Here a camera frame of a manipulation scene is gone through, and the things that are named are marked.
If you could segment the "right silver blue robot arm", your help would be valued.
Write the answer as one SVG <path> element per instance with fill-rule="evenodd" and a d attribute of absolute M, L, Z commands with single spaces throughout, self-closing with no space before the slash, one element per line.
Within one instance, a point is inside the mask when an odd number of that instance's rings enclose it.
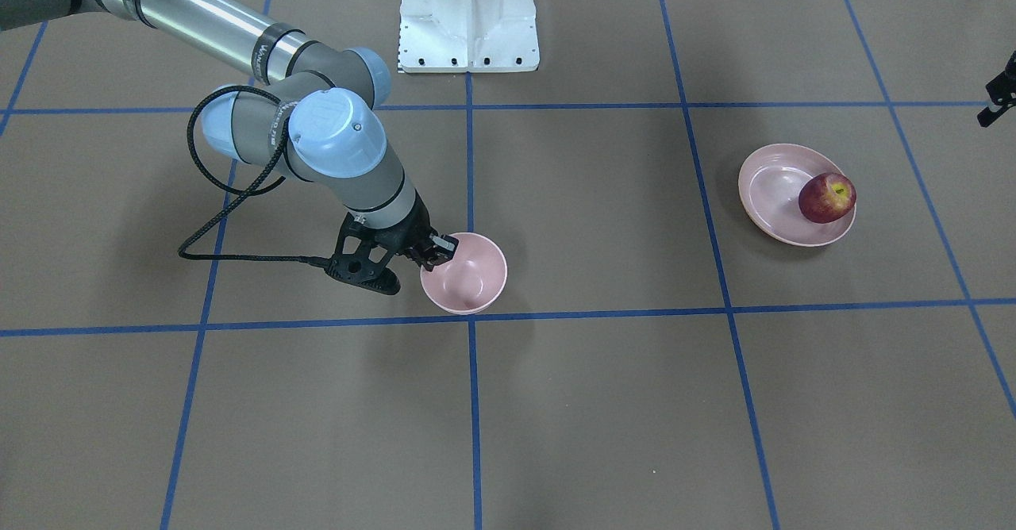
<path fill-rule="evenodd" d="M 251 86 L 221 86 L 197 103 L 187 150 L 199 171 L 233 196 L 189 236 L 178 255 L 240 204 L 300 179 L 331 190 L 345 208 L 331 256 L 273 255 L 351 284 L 385 286 L 403 256 L 422 270 L 454 258 L 458 241 L 433 229 L 429 211 L 391 147 L 376 106 L 391 74 L 376 52 L 338 50 L 233 0 L 2 0 L 3 30 L 80 13 L 108 13 L 177 37 L 238 71 Z M 277 182 L 268 182 L 277 175 Z"/>

